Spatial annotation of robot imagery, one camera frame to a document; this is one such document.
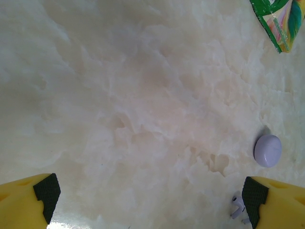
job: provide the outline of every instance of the airpod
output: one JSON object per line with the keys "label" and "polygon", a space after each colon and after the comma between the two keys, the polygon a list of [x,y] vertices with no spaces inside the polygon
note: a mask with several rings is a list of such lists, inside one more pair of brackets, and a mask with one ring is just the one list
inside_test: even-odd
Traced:
{"label": "airpod", "polygon": [[238,209],[231,215],[232,219],[237,218],[245,209],[244,201],[242,197],[234,196],[232,203],[238,207]]}

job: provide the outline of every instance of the green plastic wrapper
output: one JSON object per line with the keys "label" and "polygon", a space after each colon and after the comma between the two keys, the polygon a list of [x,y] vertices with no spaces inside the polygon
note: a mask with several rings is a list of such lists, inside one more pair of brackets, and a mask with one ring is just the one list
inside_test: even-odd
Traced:
{"label": "green plastic wrapper", "polygon": [[305,0],[250,0],[278,52],[290,52],[305,15]]}

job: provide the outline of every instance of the marble surface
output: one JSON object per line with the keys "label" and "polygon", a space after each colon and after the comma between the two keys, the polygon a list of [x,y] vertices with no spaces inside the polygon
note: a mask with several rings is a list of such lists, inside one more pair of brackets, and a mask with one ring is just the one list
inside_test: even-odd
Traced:
{"label": "marble surface", "polygon": [[305,186],[304,26],[278,54],[247,0],[2,0],[0,30],[0,182],[55,172],[49,229],[249,229],[246,176]]}

